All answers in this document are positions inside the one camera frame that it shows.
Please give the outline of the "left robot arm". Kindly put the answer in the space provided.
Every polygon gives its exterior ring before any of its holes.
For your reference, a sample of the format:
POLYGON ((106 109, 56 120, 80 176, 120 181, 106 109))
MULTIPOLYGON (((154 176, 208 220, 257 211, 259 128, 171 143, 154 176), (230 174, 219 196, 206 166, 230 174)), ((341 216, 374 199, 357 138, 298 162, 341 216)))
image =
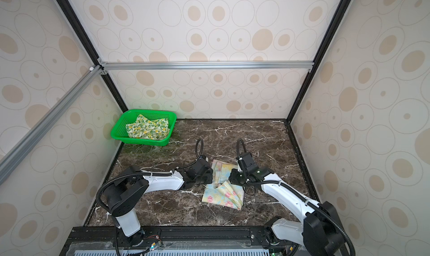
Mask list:
POLYGON ((213 169, 204 156, 190 165, 169 172, 144 172, 130 166, 99 188, 96 202, 112 216, 115 226, 129 238, 141 230, 135 206, 144 194, 185 191, 212 182, 213 169))

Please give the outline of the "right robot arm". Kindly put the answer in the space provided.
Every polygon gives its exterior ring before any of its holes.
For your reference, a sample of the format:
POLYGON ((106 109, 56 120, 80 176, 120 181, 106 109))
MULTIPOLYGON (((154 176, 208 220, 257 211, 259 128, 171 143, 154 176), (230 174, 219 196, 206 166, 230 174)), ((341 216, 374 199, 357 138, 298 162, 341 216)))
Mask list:
POLYGON ((283 181, 273 170, 257 165, 250 152, 236 157, 240 169, 232 170, 229 181, 253 187, 274 197, 299 222, 275 219, 269 229, 278 240, 306 248, 312 256, 355 256, 356 250, 346 233, 336 208, 329 202, 313 200, 283 181))

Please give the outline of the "pastel floral skirt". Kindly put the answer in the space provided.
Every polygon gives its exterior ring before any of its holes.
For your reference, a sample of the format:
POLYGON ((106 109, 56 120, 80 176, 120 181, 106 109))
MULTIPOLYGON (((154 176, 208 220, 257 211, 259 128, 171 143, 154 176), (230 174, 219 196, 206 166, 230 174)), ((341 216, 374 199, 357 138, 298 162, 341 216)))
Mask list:
POLYGON ((213 180, 211 184, 206 185, 202 202, 241 210, 244 204, 244 190, 242 186, 234 185, 228 180, 232 170, 238 170, 239 167, 214 160, 212 169, 213 180))

